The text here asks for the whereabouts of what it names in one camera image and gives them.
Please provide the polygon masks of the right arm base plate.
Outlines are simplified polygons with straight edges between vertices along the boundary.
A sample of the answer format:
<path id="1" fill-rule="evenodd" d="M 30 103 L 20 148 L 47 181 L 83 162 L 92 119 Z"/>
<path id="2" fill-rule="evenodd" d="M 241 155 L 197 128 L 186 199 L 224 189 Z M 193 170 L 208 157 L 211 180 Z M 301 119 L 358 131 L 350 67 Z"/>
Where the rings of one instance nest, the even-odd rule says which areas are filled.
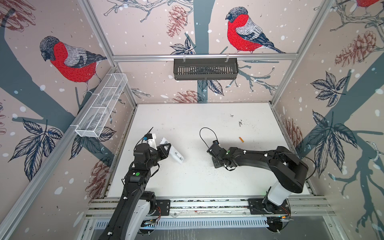
<path id="1" fill-rule="evenodd" d="M 277 206 L 266 199 L 253 198 L 248 199 L 248 209 L 251 215 L 290 215 L 291 207 L 288 199 L 284 200 L 282 205 Z"/>

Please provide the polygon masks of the white remote control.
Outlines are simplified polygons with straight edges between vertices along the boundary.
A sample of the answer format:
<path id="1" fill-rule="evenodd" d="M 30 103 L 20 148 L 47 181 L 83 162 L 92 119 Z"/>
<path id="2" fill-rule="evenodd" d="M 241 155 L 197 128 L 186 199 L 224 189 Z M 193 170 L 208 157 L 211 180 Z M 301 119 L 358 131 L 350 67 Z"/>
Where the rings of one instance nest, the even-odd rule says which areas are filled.
<path id="1" fill-rule="evenodd" d="M 169 144 L 170 142 L 166 138 L 162 138 L 160 144 Z M 175 161 L 182 164 L 184 162 L 184 157 L 181 153 L 173 146 L 170 146 L 169 156 L 171 156 Z"/>

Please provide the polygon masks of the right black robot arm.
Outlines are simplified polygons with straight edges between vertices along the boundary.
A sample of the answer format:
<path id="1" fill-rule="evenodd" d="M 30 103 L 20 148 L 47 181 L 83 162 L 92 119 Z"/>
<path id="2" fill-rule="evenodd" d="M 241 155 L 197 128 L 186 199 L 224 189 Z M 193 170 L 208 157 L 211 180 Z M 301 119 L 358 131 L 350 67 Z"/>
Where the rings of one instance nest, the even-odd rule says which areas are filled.
<path id="1" fill-rule="evenodd" d="M 273 172 L 277 181 L 262 201 L 268 213 L 277 210 L 292 193 L 303 192 L 309 167 L 283 146 L 270 151 L 249 151 L 237 147 L 226 150 L 220 147 L 218 141 L 213 141 L 207 153 L 212 157 L 215 168 L 224 167 L 233 171 L 246 166 Z"/>

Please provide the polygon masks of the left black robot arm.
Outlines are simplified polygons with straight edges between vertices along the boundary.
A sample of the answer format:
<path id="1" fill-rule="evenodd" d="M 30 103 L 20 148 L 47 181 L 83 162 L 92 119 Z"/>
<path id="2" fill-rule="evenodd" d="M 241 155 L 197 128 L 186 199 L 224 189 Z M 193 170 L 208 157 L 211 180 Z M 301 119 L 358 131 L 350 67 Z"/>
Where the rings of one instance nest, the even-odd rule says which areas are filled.
<path id="1" fill-rule="evenodd" d="M 134 161 L 123 180 L 119 203 L 99 240 L 133 240 L 149 213 L 155 211 L 155 193 L 145 191 L 152 174 L 151 168 L 169 156 L 171 144 L 152 148 L 147 143 L 134 149 Z"/>

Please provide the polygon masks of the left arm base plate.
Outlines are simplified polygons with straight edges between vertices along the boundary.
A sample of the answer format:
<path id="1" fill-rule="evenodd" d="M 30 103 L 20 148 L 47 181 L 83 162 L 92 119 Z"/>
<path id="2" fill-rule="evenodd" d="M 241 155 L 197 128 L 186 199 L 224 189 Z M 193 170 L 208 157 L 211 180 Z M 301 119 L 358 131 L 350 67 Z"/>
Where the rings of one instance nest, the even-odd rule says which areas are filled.
<path id="1" fill-rule="evenodd" d="M 169 216 L 171 201 L 170 200 L 152 200 L 148 201 L 150 203 L 150 210 L 147 216 Z"/>

